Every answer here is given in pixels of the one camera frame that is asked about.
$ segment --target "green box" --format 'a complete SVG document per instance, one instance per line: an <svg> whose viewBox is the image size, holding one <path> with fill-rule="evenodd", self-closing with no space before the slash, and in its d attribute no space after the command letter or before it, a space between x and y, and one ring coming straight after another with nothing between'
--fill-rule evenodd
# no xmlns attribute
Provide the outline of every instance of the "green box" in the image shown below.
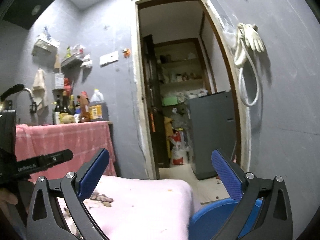
<svg viewBox="0 0 320 240"><path fill-rule="evenodd" d="M177 97L166 97L162 99L162 106L174 106L178 104Z"/></svg>

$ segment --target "towel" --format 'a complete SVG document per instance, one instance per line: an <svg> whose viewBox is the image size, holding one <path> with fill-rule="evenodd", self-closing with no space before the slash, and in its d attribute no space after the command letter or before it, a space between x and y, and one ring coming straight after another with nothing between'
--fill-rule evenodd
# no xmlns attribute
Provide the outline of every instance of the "towel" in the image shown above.
<svg viewBox="0 0 320 240"><path fill-rule="evenodd" d="M44 76L44 70L39 68L32 85L33 100L37 104L37 115L41 115L44 108L48 106L47 89L44 84Z"/></svg>

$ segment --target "white hose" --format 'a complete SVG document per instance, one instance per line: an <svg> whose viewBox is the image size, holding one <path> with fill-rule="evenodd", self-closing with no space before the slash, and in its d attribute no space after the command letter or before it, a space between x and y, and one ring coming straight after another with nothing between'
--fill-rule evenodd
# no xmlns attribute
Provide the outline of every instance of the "white hose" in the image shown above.
<svg viewBox="0 0 320 240"><path fill-rule="evenodd" d="M243 93L242 93L242 89L241 89L241 84L242 84L242 77L243 77L243 65L242 67L240 68L240 73L239 73L239 80L238 80L238 89L239 89L239 92L240 92L240 98L241 98L241 101L242 103L244 103L244 105L246 105L247 107L250 107L250 106L254 106L257 101L258 101L258 98L259 98L259 93L260 93L260 90L259 90L259 82L258 82L258 74L257 74L257 71L256 71L256 68L254 67L254 63L245 47L245 44L244 44L244 41L243 39L240 39L241 40L241 44L242 44L242 48L244 49L244 52L250 62L250 65L252 67L252 70L253 70L253 73L254 73L254 76L255 76L255 79L256 79L256 84L257 84L257 93L256 93L256 97L255 99L249 103L247 101L247 99L244 97Z"/></svg>

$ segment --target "wine bottle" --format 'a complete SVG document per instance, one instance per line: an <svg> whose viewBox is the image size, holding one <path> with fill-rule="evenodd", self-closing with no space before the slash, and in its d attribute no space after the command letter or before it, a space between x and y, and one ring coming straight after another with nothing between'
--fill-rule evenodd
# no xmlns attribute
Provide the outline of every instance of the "wine bottle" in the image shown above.
<svg viewBox="0 0 320 240"><path fill-rule="evenodd" d="M61 110L60 96L57 95L57 104L56 104L56 107L54 108L54 123L55 124L60 124L60 110Z"/></svg>
<svg viewBox="0 0 320 240"><path fill-rule="evenodd" d="M67 92L64 91L63 92L63 96L62 96L62 107L60 110L60 120L62 121L63 117L65 115L71 115L71 112L68 108L68 96L67 96Z"/></svg>
<svg viewBox="0 0 320 240"><path fill-rule="evenodd" d="M75 114L76 107L75 107L75 96L74 95L70 96L69 110L71 112L71 115Z"/></svg>

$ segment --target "dark door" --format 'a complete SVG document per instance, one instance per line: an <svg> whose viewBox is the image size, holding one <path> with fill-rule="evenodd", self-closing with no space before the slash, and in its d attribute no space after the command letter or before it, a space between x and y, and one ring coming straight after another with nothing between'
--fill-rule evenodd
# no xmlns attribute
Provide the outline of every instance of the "dark door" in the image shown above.
<svg viewBox="0 0 320 240"><path fill-rule="evenodd" d="M166 147L164 115L152 35L143 38L142 59L152 150L158 172L158 168L169 168L170 161Z"/></svg>

